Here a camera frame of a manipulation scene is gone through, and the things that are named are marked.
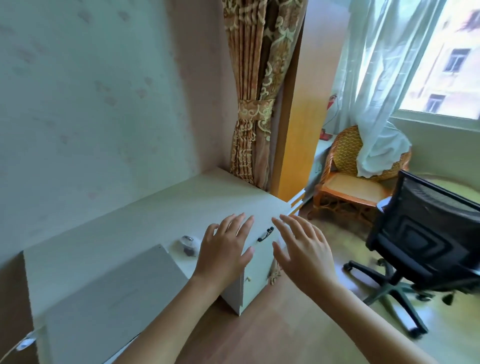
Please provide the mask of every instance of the floral wallpaper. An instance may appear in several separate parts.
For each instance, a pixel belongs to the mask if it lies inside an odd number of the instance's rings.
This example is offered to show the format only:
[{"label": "floral wallpaper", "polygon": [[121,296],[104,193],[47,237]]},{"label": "floral wallpaper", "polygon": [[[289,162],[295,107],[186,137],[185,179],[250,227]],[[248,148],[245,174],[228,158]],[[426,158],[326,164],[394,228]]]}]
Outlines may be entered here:
[{"label": "floral wallpaper", "polygon": [[216,0],[0,0],[0,256],[221,164],[220,23]]}]

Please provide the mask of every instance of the person's left hand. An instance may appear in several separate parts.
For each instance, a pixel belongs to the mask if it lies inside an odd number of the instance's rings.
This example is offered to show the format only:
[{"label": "person's left hand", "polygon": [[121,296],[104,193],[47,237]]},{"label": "person's left hand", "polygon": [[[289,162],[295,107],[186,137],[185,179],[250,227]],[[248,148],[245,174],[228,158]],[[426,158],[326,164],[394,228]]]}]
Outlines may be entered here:
[{"label": "person's left hand", "polygon": [[253,225],[253,216],[242,225],[244,218],[244,213],[234,214],[224,218],[220,225],[211,224],[202,240],[192,278],[213,285],[218,294],[239,277],[253,258],[253,247],[241,253]]}]

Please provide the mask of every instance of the sheer white curtain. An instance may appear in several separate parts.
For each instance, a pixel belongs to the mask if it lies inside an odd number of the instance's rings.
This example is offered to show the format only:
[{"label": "sheer white curtain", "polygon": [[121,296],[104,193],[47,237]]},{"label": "sheer white curtain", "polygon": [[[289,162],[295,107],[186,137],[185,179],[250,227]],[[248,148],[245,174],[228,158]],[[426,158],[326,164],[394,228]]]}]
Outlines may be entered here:
[{"label": "sheer white curtain", "polygon": [[359,176],[390,169],[410,141],[388,121],[425,35],[444,0],[354,0],[335,76],[334,132],[358,125]]}]

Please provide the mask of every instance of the forearm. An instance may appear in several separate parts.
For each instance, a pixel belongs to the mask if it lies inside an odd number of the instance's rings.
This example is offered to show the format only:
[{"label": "forearm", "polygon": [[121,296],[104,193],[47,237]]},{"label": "forearm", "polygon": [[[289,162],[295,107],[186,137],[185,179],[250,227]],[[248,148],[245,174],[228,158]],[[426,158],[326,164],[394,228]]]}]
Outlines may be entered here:
[{"label": "forearm", "polygon": [[188,336],[219,292],[192,278],[115,364],[174,363]]},{"label": "forearm", "polygon": [[346,288],[313,300],[346,332],[370,364],[437,363]]}]

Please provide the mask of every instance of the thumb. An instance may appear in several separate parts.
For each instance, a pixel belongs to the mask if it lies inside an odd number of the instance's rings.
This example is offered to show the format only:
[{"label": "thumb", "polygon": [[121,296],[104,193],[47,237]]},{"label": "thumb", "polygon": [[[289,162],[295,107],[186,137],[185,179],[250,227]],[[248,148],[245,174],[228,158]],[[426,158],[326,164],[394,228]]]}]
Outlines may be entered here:
[{"label": "thumb", "polygon": [[247,264],[250,263],[253,258],[253,253],[255,253],[255,249],[253,248],[253,246],[251,246],[240,257],[240,265],[242,268],[245,268]]},{"label": "thumb", "polygon": [[273,256],[276,259],[276,261],[280,264],[283,270],[285,270],[289,259],[285,255],[285,253],[282,251],[282,248],[280,248],[280,245],[278,245],[277,242],[273,242]]}]

